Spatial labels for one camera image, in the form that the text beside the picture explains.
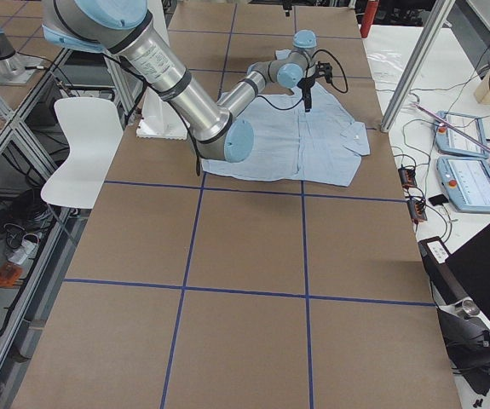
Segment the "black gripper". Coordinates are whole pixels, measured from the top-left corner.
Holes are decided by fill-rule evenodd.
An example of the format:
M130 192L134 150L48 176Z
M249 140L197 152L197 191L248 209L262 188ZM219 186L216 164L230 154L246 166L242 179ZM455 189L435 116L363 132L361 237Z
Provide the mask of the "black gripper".
M298 88L302 91L304 111L310 112L312 109L311 89L313 87L313 78L302 78L298 83Z

